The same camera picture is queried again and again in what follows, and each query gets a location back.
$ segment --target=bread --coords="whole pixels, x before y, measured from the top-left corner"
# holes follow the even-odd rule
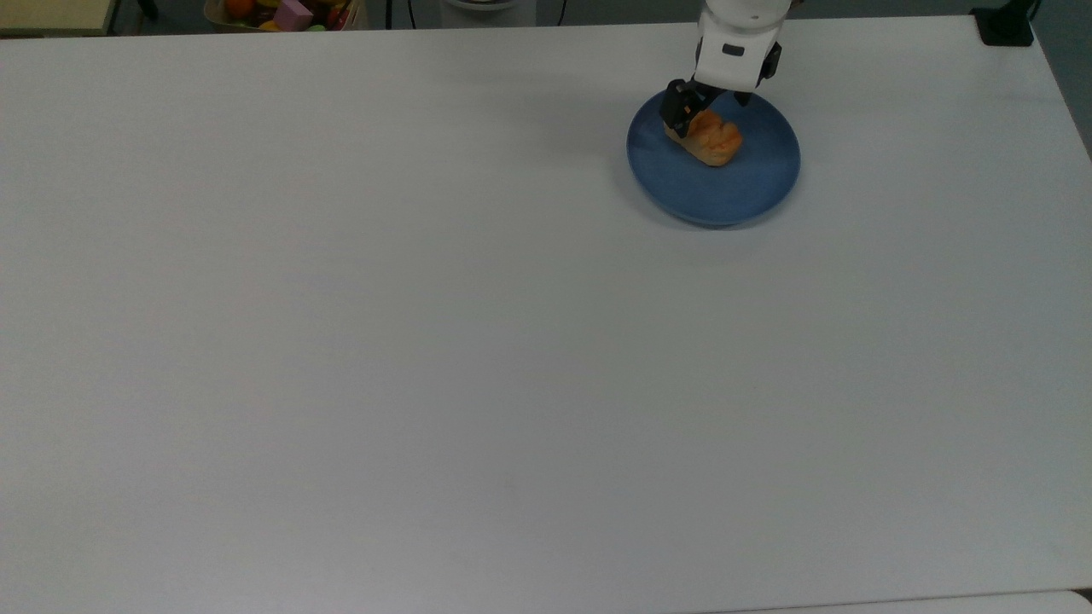
[[[666,125],[664,131],[693,157],[709,166],[724,166],[744,144],[744,135],[739,133],[739,128],[731,121],[725,123],[721,116],[709,109],[695,116],[686,139],[679,139],[679,135]]]

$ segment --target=basket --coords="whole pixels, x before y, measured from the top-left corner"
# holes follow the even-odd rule
[[[227,9],[224,8],[224,0],[205,0],[204,14],[213,29],[218,33],[269,32],[249,25],[232,23],[233,20],[227,14]],[[339,32],[346,29],[368,29],[368,11],[364,8],[364,0],[353,0],[353,3],[349,4],[345,26]]]

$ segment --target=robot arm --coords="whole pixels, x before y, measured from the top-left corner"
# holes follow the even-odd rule
[[[690,81],[667,85],[660,116],[679,137],[724,92],[740,105],[778,70],[778,35],[788,9],[803,0],[705,0],[698,22],[697,67]]]

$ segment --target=table surface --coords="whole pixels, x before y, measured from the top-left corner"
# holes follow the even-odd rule
[[[804,156],[630,175],[692,25],[0,42],[0,610],[1092,586],[1092,165],[1040,48],[796,21]]]
[[[768,614],[1090,614],[1090,612],[1092,604],[1069,591],[767,611]]]
[[[104,35],[117,0],[3,0],[0,35]]]

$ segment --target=blue plate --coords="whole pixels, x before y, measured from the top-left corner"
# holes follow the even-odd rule
[[[723,227],[758,217],[788,196],[800,174],[800,145],[773,105],[758,95],[746,107],[728,94],[713,102],[710,108],[744,135],[732,162],[713,168],[664,133],[663,96],[637,111],[626,152],[637,180],[664,211],[700,226]]]

